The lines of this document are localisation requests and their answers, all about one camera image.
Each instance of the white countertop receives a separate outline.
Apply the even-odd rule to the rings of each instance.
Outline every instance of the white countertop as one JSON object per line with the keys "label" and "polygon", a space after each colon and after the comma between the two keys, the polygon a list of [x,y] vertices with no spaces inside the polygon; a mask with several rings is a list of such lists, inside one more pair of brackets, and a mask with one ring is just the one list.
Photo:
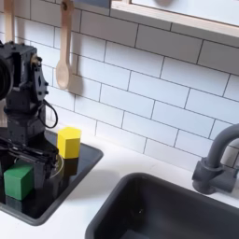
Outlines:
{"label": "white countertop", "polygon": [[[33,227],[0,212],[1,238],[84,239],[87,226],[107,196],[122,177],[131,173],[148,173],[193,190],[192,172],[115,146],[93,136],[83,135],[81,141],[101,149],[104,152],[104,157],[42,226]],[[239,207],[239,189],[237,187],[231,195],[217,192],[211,197]]]}

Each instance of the yellow block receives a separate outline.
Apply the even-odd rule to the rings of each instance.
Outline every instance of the yellow block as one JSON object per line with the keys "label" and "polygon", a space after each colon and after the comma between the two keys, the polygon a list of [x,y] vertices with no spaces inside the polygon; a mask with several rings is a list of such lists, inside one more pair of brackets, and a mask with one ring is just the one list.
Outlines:
{"label": "yellow block", "polygon": [[81,130],[66,127],[58,132],[57,148],[64,159],[78,157],[80,147]]}

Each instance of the green block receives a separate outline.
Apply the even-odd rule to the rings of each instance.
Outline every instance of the green block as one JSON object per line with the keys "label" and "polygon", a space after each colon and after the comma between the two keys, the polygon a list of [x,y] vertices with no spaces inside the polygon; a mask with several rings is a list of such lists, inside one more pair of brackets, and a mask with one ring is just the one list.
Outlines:
{"label": "green block", "polygon": [[4,172],[5,195],[23,200],[34,188],[34,167],[17,162]]}

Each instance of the faucet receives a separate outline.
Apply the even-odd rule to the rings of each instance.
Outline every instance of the faucet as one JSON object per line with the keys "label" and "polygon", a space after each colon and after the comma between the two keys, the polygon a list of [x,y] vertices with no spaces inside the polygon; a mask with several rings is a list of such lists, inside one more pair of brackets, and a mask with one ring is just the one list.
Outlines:
{"label": "faucet", "polygon": [[236,138],[239,138],[239,124],[226,128],[216,137],[208,156],[202,158],[194,170],[192,186],[197,191],[207,195],[216,190],[232,192],[239,168],[227,168],[220,161],[226,147]]}

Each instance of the wooden utensil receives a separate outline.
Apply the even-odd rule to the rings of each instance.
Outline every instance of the wooden utensil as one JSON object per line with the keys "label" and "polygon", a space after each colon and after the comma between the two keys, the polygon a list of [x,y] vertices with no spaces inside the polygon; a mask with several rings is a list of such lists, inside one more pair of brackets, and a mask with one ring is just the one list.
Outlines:
{"label": "wooden utensil", "polygon": [[67,89],[70,77],[70,44],[71,44],[71,21],[74,5],[70,0],[62,1],[62,30],[61,30],[61,54],[56,67],[56,78],[61,89]]}
{"label": "wooden utensil", "polygon": [[6,42],[15,40],[14,0],[4,0]]}

